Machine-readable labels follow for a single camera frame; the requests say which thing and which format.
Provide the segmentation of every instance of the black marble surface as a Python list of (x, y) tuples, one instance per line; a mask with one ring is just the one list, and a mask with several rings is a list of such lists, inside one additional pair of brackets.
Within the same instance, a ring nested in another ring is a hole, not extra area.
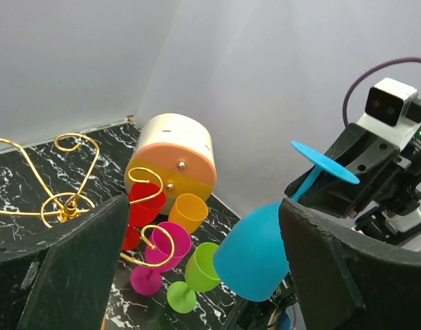
[[(97, 205), (124, 191), (124, 170), (139, 131), (131, 124), (123, 124), (87, 135), (100, 146), (99, 160), (84, 190), (85, 195)], [(82, 147), (74, 153), (63, 153), (51, 142), (26, 149), (44, 182), (54, 193), (77, 190), (89, 168), (94, 148), (85, 140), (78, 141)], [(73, 143), (72, 138), (62, 141), (65, 146)], [(46, 198), (47, 194), (20, 153), (15, 151), (0, 155), (0, 210), (38, 212)], [(205, 241), (220, 243), (238, 220), (214, 197), (210, 197), (207, 205), (209, 216), (192, 236), (194, 247)], [(46, 227), (39, 218), (0, 215), (0, 245), (23, 239), (41, 230), (46, 230)], [(130, 253), (142, 259), (143, 248), (142, 243), (139, 249)], [(111, 288), (106, 330), (220, 329), (235, 303), (235, 295), (223, 284), (210, 292), (198, 294), (196, 308), (189, 314), (174, 312), (166, 302), (169, 284), (183, 281), (183, 270), (193, 249), (180, 266), (163, 273), (163, 287), (151, 297), (140, 296), (133, 290), (129, 276), (134, 265), (120, 261)]]

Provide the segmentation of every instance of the camera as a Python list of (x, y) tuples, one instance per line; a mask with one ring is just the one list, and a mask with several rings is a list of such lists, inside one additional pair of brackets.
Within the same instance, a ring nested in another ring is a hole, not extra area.
[(407, 117), (418, 90), (402, 82), (384, 78), (369, 90), (365, 112), (367, 115), (394, 127)]

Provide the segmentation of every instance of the gold wire hook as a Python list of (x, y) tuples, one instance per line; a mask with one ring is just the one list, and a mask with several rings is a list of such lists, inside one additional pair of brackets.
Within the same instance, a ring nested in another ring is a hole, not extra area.
[[(88, 137), (86, 135), (83, 135), (83, 134), (79, 134), (79, 133), (64, 133), (64, 134), (61, 134), (61, 135), (57, 136), (54, 139), (54, 142), (53, 142), (54, 146), (60, 151), (70, 153), (70, 152), (76, 151), (82, 145), (80, 142), (78, 142), (75, 146), (73, 146), (71, 148), (65, 148), (65, 147), (59, 145), (59, 141), (62, 138), (67, 138), (67, 137), (82, 138), (82, 139), (85, 139), (88, 142), (92, 143), (92, 145), (94, 145), (94, 147), (95, 147), (95, 156), (94, 156), (93, 161), (92, 161), (92, 163), (91, 163), (91, 165), (90, 165), (90, 167), (87, 171), (87, 174), (86, 174), (84, 180), (82, 181), (82, 183), (81, 183), (77, 192), (62, 192), (62, 193), (55, 194), (55, 195), (45, 185), (45, 183), (42, 180), (41, 176), (39, 175), (38, 171), (34, 167), (30, 157), (25, 152), (24, 148), (20, 144), (17, 144), (16, 142), (0, 138), (0, 142), (10, 144), (11, 146), (14, 146), (16, 149), (18, 149), (21, 152), (21, 154), (25, 158), (25, 161), (27, 162), (28, 166), (32, 169), (32, 172), (34, 173), (35, 177), (37, 178), (37, 180), (39, 181), (41, 186), (44, 188), (45, 192), (49, 195), (49, 198), (47, 198), (45, 200), (45, 202), (42, 204), (40, 212), (20, 212), (20, 211), (0, 210), (0, 215), (40, 217), (41, 221), (44, 223), (44, 225), (48, 228), (51, 228), (52, 226), (47, 222), (47, 220), (45, 218), (46, 216), (49, 216), (49, 215), (58, 216), (58, 220), (61, 221), (61, 222), (64, 222), (68, 219), (72, 219), (72, 218), (77, 217), (80, 214), (88, 211), (88, 210), (80, 210), (80, 209), (77, 208), (77, 200), (78, 199), (83, 199), (84, 201), (86, 201), (91, 208), (95, 207), (95, 204), (88, 197), (82, 195), (82, 191), (83, 191), (85, 185), (87, 184), (89, 176), (91, 175), (91, 173), (94, 169), (94, 166), (95, 166), (95, 164), (96, 164), (96, 162), (99, 158), (100, 147), (97, 144), (97, 142), (94, 141), (93, 139), (91, 139), (90, 137)], [(128, 171), (128, 177), (132, 182), (145, 183), (145, 184), (149, 184), (150, 181), (149, 180), (138, 180), (138, 179), (133, 178), (133, 176), (132, 176), (133, 171), (146, 171), (146, 172), (149, 172), (150, 174), (154, 175), (157, 178), (157, 180), (160, 184), (160, 189), (155, 194), (153, 194), (151, 196), (148, 196), (148, 197), (130, 202), (130, 205), (138, 204), (138, 203), (141, 203), (143, 201), (148, 201), (152, 198), (155, 198), (155, 197), (159, 196), (163, 192), (163, 181), (161, 180), (160, 176), (158, 174), (156, 174), (156, 172), (154, 172), (153, 170), (150, 170), (149, 168), (144, 168), (144, 167), (136, 167), (136, 168), (132, 168)], [(62, 204), (59, 201), (58, 198), (64, 197), (64, 196), (69, 196), (69, 198), (67, 199), (67, 201), (64, 204)], [(58, 205), (59, 210), (52, 211), (52, 212), (45, 212), (46, 206), (51, 201), (54, 201)], [(125, 260), (127, 260), (131, 263), (134, 263), (136, 265), (141, 265), (141, 266), (144, 266), (144, 267), (148, 267), (148, 268), (158, 268), (158, 267), (161, 267), (161, 266), (165, 265), (166, 263), (168, 263), (173, 258), (174, 253), (175, 253), (174, 239), (172, 238), (172, 236), (169, 234), (169, 232), (166, 229), (164, 229), (164, 228), (162, 228), (158, 225), (147, 225), (147, 226), (145, 226), (141, 229), (141, 239), (152, 250), (155, 250), (156, 247), (145, 236), (145, 232), (148, 229), (151, 229), (151, 228), (154, 229), (154, 230), (160, 230), (169, 239), (170, 245), (172, 246), (172, 250), (171, 250), (171, 252), (170, 252), (170, 254), (169, 254), (169, 256), (167, 257), (166, 260), (164, 260), (161, 263), (150, 264), (150, 263), (145, 263), (144, 261), (137, 260), (137, 259), (135, 259), (131, 256), (126, 255), (125, 253), (121, 253), (120, 256), (123, 259), (125, 259)]]
[[(28, 166), (30, 167), (30, 169), (32, 170), (33, 174), (35, 175), (35, 177), (37, 178), (37, 180), (39, 181), (39, 184), (43, 187), (43, 189), (45, 190), (45, 192), (52, 197), (53, 193), (50, 191), (50, 189), (47, 187), (47, 185), (44, 183), (43, 179), (41, 178), (41, 176), (39, 175), (38, 171), (36, 170), (36, 168), (34, 167), (32, 161), (30, 160), (29, 155), (25, 152), (24, 148), (17, 144), (16, 142), (7, 140), (7, 139), (3, 139), (0, 138), (0, 142), (1, 143), (6, 143), (9, 144), (11, 146), (14, 146), (16, 149), (19, 150), (19, 152), (22, 154), (22, 156), (24, 157), (25, 161), (27, 162)], [(54, 199), (55, 203), (57, 203), (60, 207), (63, 207), (63, 205), (59, 202), (59, 200)], [(46, 215), (56, 215), (56, 212), (47, 212), (45, 213)], [(33, 217), (37, 217), (40, 215), (40, 213), (38, 212), (19, 212), (19, 211), (3, 211), (0, 210), (0, 215), (14, 215), (14, 216), (33, 216)]]
[(70, 198), (68, 198), (68, 200), (65, 202), (65, 204), (63, 205), (62, 209), (62, 217), (63, 220), (67, 219), (72, 219), (74, 217), (77, 217), (78, 214), (75, 213), (75, 210), (77, 210), (77, 202), (79, 198), (83, 198), (82, 191), (85, 188), (85, 185), (88, 182), (88, 179), (91, 175), (91, 173), (93, 172), (94, 166), (98, 161), (99, 158), (99, 154), (100, 154), (100, 147), (99, 144), (94, 141), (93, 139), (91, 139), (90, 137), (83, 135), (83, 134), (79, 134), (79, 133), (63, 133), (60, 134), (58, 136), (56, 136), (56, 138), (53, 141), (53, 145), (60, 151), (66, 152), (66, 153), (72, 153), (76, 150), (78, 150), (80, 148), (80, 146), (82, 145), (82, 143), (78, 142), (75, 146), (71, 147), (71, 148), (65, 148), (61, 145), (59, 145), (59, 141), (63, 138), (81, 138), (81, 139), (85, 139), (86, 141), (90, 142), (94, 148), (95, 148), (95, 155), (93, 158), (93, 161), (91, 162), (91, 165), (87, 171), (87, 174), (85, 175), (85, 178), (83, 179), (82, 183), (80, 184), (80, 187), (77, 191), (76, 194), (70, 196)]
[[(46, 215), (46, 213), (44, 212), (44, 210), (45, 210), (45, 206), (47, 206), (48, 205), (48, 203), (49, 202), (51, 202), (52, 201), (52, 199), (55, 199), (55, 198), (57, 198), (57, 197), (62, 197), (62, 196), (74, 196), (75, 195), (75, 193), (74, 192), (62, 192), (62, 193), (60, 193), (60, 194), (56, 194), (56, 195), (54, 195), (54, 196), (51, 196), (51, 197), (49, 197), (44, 203), (43, 203), (43, 205), (41, 206), (41, 211), (40, 211), (40, 213), (39, 213), (39, 216), (41, 217), (41, 221), (44, 223), (44, 225), (47, 227), (47, 228), (51, 228), (52, 226), (47, 222), (47, 220), (45, 219), (45, 215)], [(82, 198), (84, 201), (86, 201), (92, 208), (94, 208), (95, 207), (95, 205), (94, 205), (94, 203), (88, 198), (88, 197), (86, 197), (86, 196), (84, 196), (84, 195), (80, 195), (80, 198)], [(78, 216), (78, 215), (80, 215), (81, 213), (84, 213), (84, 212), (88, 212), (88, 210), (79, 210), (79, 209), (76, 209), (76, 216)], [(59, 219), (59, 221), (60, 222), (65, 222), (65, 220), (62, 220), (62, 218), (61, 217), (58, 217), (58, 219)]]
[(160, 176), (158, 174), (156, 174), (156, 172), (154, 172), (153, 170), (150, 170), (149, 168), (146, 168), (146, 167), (134, 167), (134, 168), (130, 169), (128, 171), (128, 178), (132, 182), (137, 182), (139, 184), (149, 184), (150, 181), (149, 180), (138, 180), (138, 179), (135, 179), (132, 176), (132, 172), (133, 171), (146, 171), (146, 172), (149, 172), (150, 174), (154, 175), (157, 178), (158, 182), (160, 183), (160, 189), (155, 194), (153, 194), (151, 196), (147, 196), (147, 197), (144, 197), (144, 198), (141, 198), (141, 199), (137, 199), (135, 201), (130, 201), (129, 202), (130, 205), (134, 205), (134, 204), (142, 203), (144, 201), (148, 201), (148, 200), (150, 200), (152, 198), (155, 198), (155, 197), (159, 196), (163, 192), (163, 180), (161, 180)]
[(138, 266), (144, 266), (144, 267), (147, 267), (147, 268), (158, 268), (158, 267), (164, 266), (166, 263), (168, 263), (169, 261), (171, 261), (172, 258), (174, 257), (174, 254), (175, 254), (175, 243), (174, 243), (174, 239), (172, 238), (172, 236), (170, 236), (169, 232), (166, 229), (160, 227), (159, 225), (146, 225), (146, 226), (144, 226), (141, 229), (141, 239), (143, 240), (144, 243), (146, 243), (150, 247), (151, 250), (155, 250), (156, 249), (155, 245), (153, 245), (146, 238), (146, 236), (144, 234), (145, 231), (147, 231), (147, 229), (151, 229), (151, 228), (154, 229), (154, 230), (156, 230), (156, 229), (157, 230), (160, 230), (169, 239), (169, 243), (170, 243), (170, 246), (172, 247), (172, 249), (170, 250), (170, 254), (169, 254), (169, 256), (167, 257), (166, 260), (164, 260), (164, 261), (162, 261), (160, 263), (145, 263), (144, 261), (137, 260), (137, 259), (135, 259), (135, 258), (133, 258), (131, 256), (128, 256), (127, 254), (125, 254), (123, 252), (120, 254), (120, 256), (123, 259), (125, 259), (126, 261), (129, 261), (130, 263), (134, 263), (134, 264), (136, 264)]
[[(157, 197), (157, 196), (159, 196), (162, 192), (163, 192), (163, 180), (160, 178), (160, 176), (158, 175), (158, 174), (156, 174), (156, 172), (154, 172), (153, 170), (150, 170), (149, 168), (146, 168), (146, 167), (134, 167), (134, 168), (132, 168), (132, 169), (130, 169), (129, 171), (128, 171), (128, 178), (132, 181), (132, 182), (137, 182), (137, 183), (141, 183), (141, 184), (149, 184), (150, 183), (150, 181), (149, 180), (139, 180), (139, 179), (135, 179), (133, 176), (132, 176), (132, 173), (134, 172), (134, 171), (146, 171), (146, 172), (149, 172), (150, 174), (152, 174), (152, 175), (154, 175), (156, 178), (157, 178), (157, 180), (158, 180), (158, 182), (159, 182), (159, 184), (160, 184), (160, 189), (155, 193), (155, 194), (152, 194), (151, 196), (147, 196), (147, 197), (144, 197), (144, 198), (141, 198), (141, 199), (137, 199), (137, 200), (135, 200), (135, 201), (130, 201), (129, 202), (129, 205), (131, 206), (131, 205), (134, 205), (134, 204), (138, 204), (138, 203), (141, 203), (141, 202), (144, 202), (144, 201), (148, 201), (148, 200), (150, 200), (150, 199), (152, 199), (152, 198), (155, 198), (155, 197)], [(125, 253), (121, 253), (120, 254), (120, 256), (123, 258), (123, 259), (125, 259), (126, 261), (129, 261), (130, 263), (134, 263), (134, 264), (136, 264), (136, 265), (140, 265), (140, 266), (144, 266), (144, 267), (148, 267), (148, 268), (158, 268), (158, 267), (161, 267), (161, 266), (163, 266), (163, 265), (165, 265), (166, 263), (168, 263), (172, 258), (173, 258), (173, 256), (174, 256), (174, 253), (175, 253), (175, 244), (174, 244), (174, 239), (172, 238), (172, 236), (170, 236), (170, 234), (169, 234), (169, 232), (166, 230), (166, 229), (164, 229), (164, 228), (162, 228), (162, 227), (160, 227), (160, 226), (158, 226), (158, 225), (147, 225), (147, 226), (145, 226), (145, 227), (143, 227), (142, 229), (141, 229), (141, 239), (143, 240), (143, 242), (144, 243), (146, 243), (152, 250), (155, 250), (155, 246), (146, 238), (146, 236), (144, 235), (144, 233), (145, 233), (145, 231), (147, 230), (147, 229), (149, 229), (149, 228), (153, 228), (153, 229), (158, 229), (158, 230), (160, 230), (163, 234), (165, 234), (167, 237), (168, 237), (168, 239), (169, 239), (169, 242), (170, 242), (170, 245), (172, 246), (172, 251), (170, 252), (170, 255), (167, 257), (167, 259), (165, 260), (165, 261), (163, 261), (162, 263), (153, 263), (153, 264), (151, 264), (151, 263), (145, 263), (145, 262), (143, 262), (143, 261), (140, 261), (140, 260), (137, 260), (137, 259), (135, 259), (135, 258), (133, 258), (133, 257), (131, 257), (131, 256), (128, 256), (127, 254), (125, 254)]]

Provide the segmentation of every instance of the gray wall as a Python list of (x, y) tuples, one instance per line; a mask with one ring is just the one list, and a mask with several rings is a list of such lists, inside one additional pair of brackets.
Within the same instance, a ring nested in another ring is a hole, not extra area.
[(180, 2), (0, 0), (0, 137), (134, 114)]
[[(211, 132), (216, 195), (239, 215), (284, 196), (310, 164), (299, 140), (325, 151), (343, 130), (341, 103), (356, 77), (382, 61), (421, 55), (421, 0), (183, 0), (137, 111), (166, 112)], [(421, 91), (421, 66), (386, 69)]]

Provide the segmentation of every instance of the wine glass stem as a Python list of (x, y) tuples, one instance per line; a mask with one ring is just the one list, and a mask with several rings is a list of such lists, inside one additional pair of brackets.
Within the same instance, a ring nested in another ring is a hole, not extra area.
[(184, 290), (184, 292), (183, 292), (183, 298), (185, 298), (185, 297), (187, 296), (187, 294), (188, 294), (189, 292), (191, 292), (191, 290), (192, 290), (192, 289), (190, 289), (189, 287), (187, 287), (187, 289), (186, 289), (186, 290)]
[(322, 168), (320, 166), (315, 166), (314, 169), (309, 173), (306, 177), (305, 181), (301, 184), (299, 189), (295, 192), (293, 196), (290, 198), (293, 201), (299, 201), (300, 197), (308, 191), (309, 188), (314, 184), (315, 180), (318, 178), (320, 173), (322, 172)]
[(146, 280), (149, 280), (150, 277), (152, 276), (152, 274), (154, 274), (154, 270), (153, 269), (149, 269), (148, 275), (146, 275)]

